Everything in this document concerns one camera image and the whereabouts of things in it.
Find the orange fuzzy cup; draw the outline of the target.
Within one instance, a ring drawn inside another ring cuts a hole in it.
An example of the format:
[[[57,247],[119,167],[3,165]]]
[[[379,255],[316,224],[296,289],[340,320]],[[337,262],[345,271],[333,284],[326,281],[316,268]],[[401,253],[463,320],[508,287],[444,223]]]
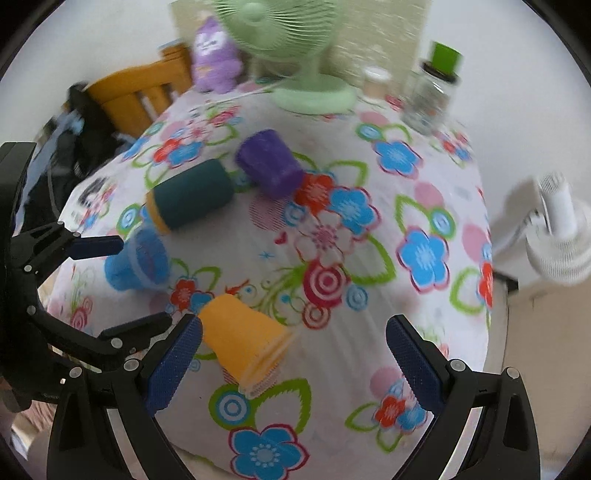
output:
[[[198,318],[204,328],[204,343],[238,382],[240,393],[254,398],[270,388],[296,338],[293,329],[229,294],[208,302]]]

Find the blue fuzzy cup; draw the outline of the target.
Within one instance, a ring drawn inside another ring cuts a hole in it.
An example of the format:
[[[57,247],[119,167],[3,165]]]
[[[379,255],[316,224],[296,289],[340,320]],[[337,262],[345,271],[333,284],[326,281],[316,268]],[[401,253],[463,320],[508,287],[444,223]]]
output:
[[[108,284],[117,291],[164,290],[170,266],[159,234],[151,227],[136,229],[118,254],[106,258],[104,274]]]

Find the teal cup with yellow rim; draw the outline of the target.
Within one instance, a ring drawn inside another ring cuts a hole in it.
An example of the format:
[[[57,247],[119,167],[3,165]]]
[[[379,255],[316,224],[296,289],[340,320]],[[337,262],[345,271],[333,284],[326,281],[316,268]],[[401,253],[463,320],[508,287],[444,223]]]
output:
[[[168,234],[225,206],[234,193],[221,162],[209,159],[153,187],[145,206],[156,230]]]

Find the purple fuzzy cup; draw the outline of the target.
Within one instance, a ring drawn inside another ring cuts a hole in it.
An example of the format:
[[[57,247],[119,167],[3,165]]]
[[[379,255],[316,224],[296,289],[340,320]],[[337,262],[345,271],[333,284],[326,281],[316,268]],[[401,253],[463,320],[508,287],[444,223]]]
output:
[[[246,138],[236,151],[235,163],[273,200],[294,194],[304,181],[303,167],[273,129]]]

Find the green cup on jar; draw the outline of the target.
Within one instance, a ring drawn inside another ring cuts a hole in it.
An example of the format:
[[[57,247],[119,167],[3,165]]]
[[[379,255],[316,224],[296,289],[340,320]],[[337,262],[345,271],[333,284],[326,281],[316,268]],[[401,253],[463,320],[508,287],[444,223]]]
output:
[[[430,64],[440,73],[455,75],[462,58],[462,54],[454,48],[440,42],[432,43]]]

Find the black clothing pile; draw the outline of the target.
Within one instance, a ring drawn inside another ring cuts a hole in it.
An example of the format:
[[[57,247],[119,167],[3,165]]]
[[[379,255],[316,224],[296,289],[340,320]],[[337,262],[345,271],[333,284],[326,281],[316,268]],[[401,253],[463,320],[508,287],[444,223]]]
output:
[[[57,221],[74,188],[135,142],[115,128],[85,83],[69,87],[66,111],[48,126],[52,130],[27,169],[17,232]]]

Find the wooden chair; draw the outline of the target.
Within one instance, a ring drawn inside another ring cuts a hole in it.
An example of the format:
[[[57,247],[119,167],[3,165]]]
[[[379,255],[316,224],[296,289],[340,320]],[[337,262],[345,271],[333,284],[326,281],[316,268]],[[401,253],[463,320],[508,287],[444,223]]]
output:
[[[162,47],[159,55],[158,61],[119,70],[86,89],[123,134],[139,137],[192,87],[189,48],[183,42]]]

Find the white standing fan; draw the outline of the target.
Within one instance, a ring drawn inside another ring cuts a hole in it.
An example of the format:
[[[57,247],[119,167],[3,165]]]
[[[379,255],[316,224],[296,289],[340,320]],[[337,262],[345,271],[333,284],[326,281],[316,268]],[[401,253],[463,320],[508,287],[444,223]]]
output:
[[[526,253],[545,280],[573,286],[590,277],[590,205],[576,199],[560,172],[537,180],[542,223],[526,230]]]

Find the floral tablecloth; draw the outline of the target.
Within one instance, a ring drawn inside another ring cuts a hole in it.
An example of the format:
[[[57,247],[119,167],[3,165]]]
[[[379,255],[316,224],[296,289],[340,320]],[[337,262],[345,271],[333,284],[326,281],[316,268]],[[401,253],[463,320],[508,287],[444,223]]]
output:
[[[304,169],[270,199],[235,163],[273,129]],[[297,115],[269,92],[189,92],[71,194],[61,218],[85,235],[129,236],[146,193],[208,159],[235,180],[221,210],[166,235],[164,290],[119,292],[100,259],[65,262],[49,312],[89,335],[230,294],[297,339],[270,388],[249,398],[201,346],[158,422],[177,448],[242,479],[390,479],[430,423],[385,339],[404,314],[448,357],[484,365],[492,255],[482,182],[458,125],[431,137],[397,103]]]

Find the purple plush toy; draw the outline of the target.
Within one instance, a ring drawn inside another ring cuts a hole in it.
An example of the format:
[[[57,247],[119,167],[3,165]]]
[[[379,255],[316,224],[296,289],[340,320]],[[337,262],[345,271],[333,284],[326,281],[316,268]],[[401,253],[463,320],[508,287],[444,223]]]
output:
[[[225,94],[235,89],[243,63],[238,47],[214,16],[205,19],[192,45],[191,75],[198,92]]]

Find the green desk fan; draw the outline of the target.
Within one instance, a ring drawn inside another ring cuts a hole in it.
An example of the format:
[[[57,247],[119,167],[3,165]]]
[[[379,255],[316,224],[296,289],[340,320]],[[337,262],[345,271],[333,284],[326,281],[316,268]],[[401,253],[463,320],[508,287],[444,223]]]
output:
[[[238,46],[256,58],[295,63],[298,71],[273,90],[283,110],[303,115],[344,114],[355,89],[321,72],[322,54],[342,21],[339,1],[215,1],[217,19]]]

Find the glass mason jar mug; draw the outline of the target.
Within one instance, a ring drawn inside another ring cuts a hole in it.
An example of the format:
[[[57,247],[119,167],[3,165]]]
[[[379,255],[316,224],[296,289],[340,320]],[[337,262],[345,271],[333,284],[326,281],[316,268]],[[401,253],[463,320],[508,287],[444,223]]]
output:
[[[402,120],[422,135],[434,135],[446,119],[459,83],[456,73],[443,73],[424,60],[403,94]]]

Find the cotton swab container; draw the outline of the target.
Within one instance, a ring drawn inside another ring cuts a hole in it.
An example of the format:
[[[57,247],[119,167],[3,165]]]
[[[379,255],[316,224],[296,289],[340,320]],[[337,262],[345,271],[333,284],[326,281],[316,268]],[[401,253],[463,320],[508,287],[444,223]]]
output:
[[[392,80],[391,73],[378,66],[363,68],[363,97],[369,101],[384,100]]]

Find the beige patterned wall mat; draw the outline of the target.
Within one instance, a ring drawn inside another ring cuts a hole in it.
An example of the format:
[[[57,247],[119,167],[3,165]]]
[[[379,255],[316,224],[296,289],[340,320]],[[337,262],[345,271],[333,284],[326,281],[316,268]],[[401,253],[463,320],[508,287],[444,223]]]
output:
[[[363,84],[363,68],[381,67],[392,75],[391,94],[401,94],[418,59],[420,40],[432,1],[342,1],[344,19],[335,42],[325,50],[322,73],[344,78],[353,86]],[[177,33],[189,47],[195,32],[213,15],[213,1],[172,1],[170,12]],[[288,76],[297,63],[276,63],[242,54],[246,77]]]

